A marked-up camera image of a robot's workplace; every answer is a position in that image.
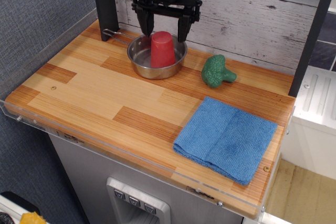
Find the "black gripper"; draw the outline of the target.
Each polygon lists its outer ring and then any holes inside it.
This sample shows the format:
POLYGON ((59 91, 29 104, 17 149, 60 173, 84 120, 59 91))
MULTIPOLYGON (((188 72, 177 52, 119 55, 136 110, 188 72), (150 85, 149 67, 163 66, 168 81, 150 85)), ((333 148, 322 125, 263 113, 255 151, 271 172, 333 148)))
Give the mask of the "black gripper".
POLYGON ((136 12, 142 33, 151 36, 154 28, 154 15, 179 18, 178 41, 186 41, 192 22, 199 21, 201 0, 133 0, 132 9, 136 12))

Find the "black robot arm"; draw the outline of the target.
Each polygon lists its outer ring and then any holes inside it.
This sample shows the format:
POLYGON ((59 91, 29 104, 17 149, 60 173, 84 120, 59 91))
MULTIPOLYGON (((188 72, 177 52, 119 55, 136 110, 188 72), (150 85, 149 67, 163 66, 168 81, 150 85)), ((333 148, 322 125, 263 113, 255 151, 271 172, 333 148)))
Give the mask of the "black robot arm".
POLYGON ((137 14, 142 33, 150 36, 154 29, 154 16, 178 19, 177 37, 186 41, 191 25, 200 18, 201 0, 133 0, 132 9, 137 14))

